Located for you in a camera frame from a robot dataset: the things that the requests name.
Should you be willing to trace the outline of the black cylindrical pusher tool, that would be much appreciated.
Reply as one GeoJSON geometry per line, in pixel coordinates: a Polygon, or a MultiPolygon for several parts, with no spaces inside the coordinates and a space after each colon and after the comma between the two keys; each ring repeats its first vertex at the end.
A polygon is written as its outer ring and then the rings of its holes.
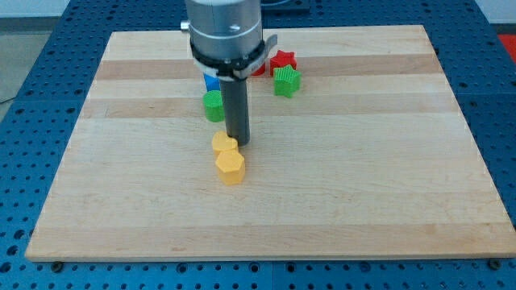
{"type": "Polygon", "coordinates": [[[247,82],[220,81],[221,96],[227,135],[235,139],[239,146],[250,141],[247,82]]]}

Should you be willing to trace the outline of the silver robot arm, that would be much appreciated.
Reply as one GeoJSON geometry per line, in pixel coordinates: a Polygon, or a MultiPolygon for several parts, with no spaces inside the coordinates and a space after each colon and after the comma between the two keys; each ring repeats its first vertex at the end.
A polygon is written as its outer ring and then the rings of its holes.
{"type": "Polygon", "coordinates": [[[227,135],[250,141],[247,78],[264,63],[259,0],[185,0],[190,47],[201,70],[219,79],[227,135]]]}

